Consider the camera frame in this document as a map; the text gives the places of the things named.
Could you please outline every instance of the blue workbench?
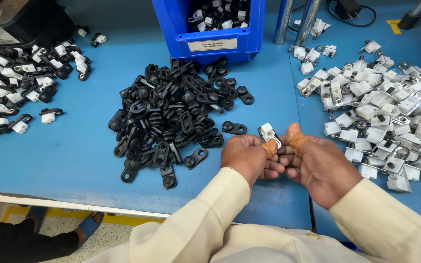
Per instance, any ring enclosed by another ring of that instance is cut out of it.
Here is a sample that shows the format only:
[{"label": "blue workbench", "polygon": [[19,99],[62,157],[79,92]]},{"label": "blue workbench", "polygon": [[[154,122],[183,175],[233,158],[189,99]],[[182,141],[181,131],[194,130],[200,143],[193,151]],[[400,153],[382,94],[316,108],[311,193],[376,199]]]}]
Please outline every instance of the blue workbench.
[{"label": "blue workbench", "polygon": [[[365,56],[367,62],[374,61],[374,54],[367,54],[362,52],[358,54],[358,51],[364,47],[364,40],[369,39],[376,41],[382,45],[382,50],[385,56],[391,57],[394,60],[395,65],[391,68],[396,72],[399,70],[396,68],[397,63],[405,60],[410,62],[413,66],[421,67],[421,53],[416,49],[421,48],[421,20],[411,30],[401,30],[401,35],[393,33],[391,27],[386,20],[401,19],[402,16],[410,9],[413,4],[402,4],[393,6],[384,6],[375,1],[360,1],[360,4],[364,4],[373,7],[377,12],[376,22],[365,28],[357,28],[346,25],[344,23],[337,22],[331,18],[325,9],[325,4],[322,4],[321,9],[317,15],[318,18],[322,19],[328,24],[332,24],[330,28],[327,28],[324,34],[321,34],[317,39],[310,40],[307,43],[307,47],[312,48],[315,46],[326,46],[335,45],[337,46],[337,52],[334,57],[319,57],[319,65],[315,66],[314,71],[311,74],[303,76],[301,71],[298,69],[300,61],[290,56],[292,74],[294,85],[299,83],[303,77],[310,78],[315,74],[318,69],[326,68],[330,69],[334,66],[342,69],[345,63],[353,62],[358,60],[360,55]],[[331,10],[333,12],[335,3],[331,4]],[[292,15],[292,21],[301,18],[301,11],[294,12]],[[358,24],[366,24],[371,21],[372,13],[369,10],[362,10],[360,13],[361,17],[356,21]],[[289,43],[293,43],[295,34],[290,33],[287,36]],[[300,92],[296,90],[298,113],[301,121],[301,129],[304,133],[325,137],[324,135],[324,123],[328,122],[327,112],[323,112],[324,107],[321,103],[320,96],[318,94],[311,94],[308,98],[303,98]],[[334,115],[337,117],[341,114],[341,111],[334,111]],[[336,144],[342,149],[346,146],[346,143],[333,139]],[[397,194],[396,192],[389,190],[386,185],[387,176],[378,175],[376,180],[372,182],[386,190],[389,194],[401,201],[406,206],[410,207],[418,214],[421,215],[421,177],[418,182],[411,181],[410,186],[412,193],[410,194]],[[321,208],[317,204],[313,203],[314,218],[316,222],[316,228],[319,234],[328,235],[336,238],[339,241],[348,241],[341,231],[337,228],[334,218],[329,214],[328,211]]]},{"label": "blue workbench", "polygon": [[[163,188],[158,168],[141,169],[132,183],[120,180],[125,158],[113,156],[117,142],[107,127],[121,107],[119,92],[143,75],[148,64],[169,66],[169,54],[149,1],[122,1],[126,6],[114,10],[103,3],[62,2],[75,23],[101,32],[108,42],[93,48],[89,44],[92,34],[76,35],[75,44],[91,59],[89,79],[78,81],[73,72],[59,80],[52,102],[29,102],[20,109],[20,114],[35,117],[25,134],[0,135],[0,193],[171,214],[196,197],[219,171],[221,147],[208,149],[207,159],[193,170],[174,166],[178,185],[169,190]],[[299,121],[286,47],[272,44],[275,24],[269,16],[264,52],[249,63],[226,67],[228,77],[246,86],[255,99],[250,106],[235,100],[234,108],[224,115],[211,112],[209,117],[219,130],[230,120],[257,134],[259,126],[270,122],[277,133],[284,134],[290,122]],[[66,113],[43,124],[38,116],[43,108],[61,108]],[[188,156],[198,147],[193,143],[180,149],[181,155]],[[249,205],[234,221],[311,229],[308,192],[285,176],[258,181]]]}]

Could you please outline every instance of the right hand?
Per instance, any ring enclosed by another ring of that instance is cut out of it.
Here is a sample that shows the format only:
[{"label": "right hand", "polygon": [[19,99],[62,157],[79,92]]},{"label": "right hand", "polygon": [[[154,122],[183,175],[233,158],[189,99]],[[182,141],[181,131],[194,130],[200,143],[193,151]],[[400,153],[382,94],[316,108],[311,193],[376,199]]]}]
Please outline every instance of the right hand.
[{"label": "right hand", "polygon": [[305,135],[309,140],[301,145],[296,156],[286,135],[281,135],[283,147],[277,152],[280,164],[288,167],[285,175],[304,185],[311,198],[329,210],[362,177],[332,141]]}]

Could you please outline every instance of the bin label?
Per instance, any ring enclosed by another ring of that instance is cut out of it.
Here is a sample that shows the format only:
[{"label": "bin label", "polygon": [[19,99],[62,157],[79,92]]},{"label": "bin label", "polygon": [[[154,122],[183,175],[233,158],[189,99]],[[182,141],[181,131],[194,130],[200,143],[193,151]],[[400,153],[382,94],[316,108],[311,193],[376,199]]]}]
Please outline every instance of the bin label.
[{"label": "bin label", "polygon": [[203,50],[218,50],[218,49],[236,49],[237,39],[220,39],[220,40],[207,40],[188,42],[190,51],[203,51]]},{"label": "bin label", "polygon": [[17,43],[20,43],[20,41],[14,38],[6,30],[0,28],[0,45],[17,44]]}]

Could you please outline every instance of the yellow tape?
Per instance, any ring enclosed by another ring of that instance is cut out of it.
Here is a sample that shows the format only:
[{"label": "yellow tape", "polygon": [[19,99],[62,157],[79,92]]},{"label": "yellow tape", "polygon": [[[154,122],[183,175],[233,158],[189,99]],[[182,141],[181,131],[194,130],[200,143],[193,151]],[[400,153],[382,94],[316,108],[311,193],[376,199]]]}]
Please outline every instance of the yellow tape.
[{"label": "yellow tape", "polygon": [[386,20],[386,22],[391,26],[392,31],[394,32],[394,34],[396,35],[401,35],[401,30],[399,29],[399,27],[397,26],[397,23],[399,23],[401,20],[400,19],[396,19],[396,20]]},{"label": "yellow tape", "polygon": [[[29,212],[29,207],[21,206],[9,206],[4,213],[1,222],[6,222],[10,214],[19,214],[26,215]],[[45,213],[45,216],[56,216],[56,217],[67,217],[67,218],[80,218],[84,219],[89,216],[91,212],[89,211],[77,211],[77,212],[64,212],[59,208],[48,208]],[[105,214],[103,216],[103,223],[111,223],[118,225],[141,225],[147,222],[159,222],[163,223],[164,219],[155,219],[155,218],[139,218],[139,217],[127,217],[127,216],[109,216]]]}]

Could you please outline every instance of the black container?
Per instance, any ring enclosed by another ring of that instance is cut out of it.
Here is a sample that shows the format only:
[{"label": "black container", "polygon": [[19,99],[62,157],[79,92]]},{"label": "black container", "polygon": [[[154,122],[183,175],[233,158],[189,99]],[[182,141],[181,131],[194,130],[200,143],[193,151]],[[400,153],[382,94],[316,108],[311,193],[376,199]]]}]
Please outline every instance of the black container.
[{"label": "black container", "polygon": [[0,47],[51,48],[74,32],[65,7],[55,0],[1,0]]}]

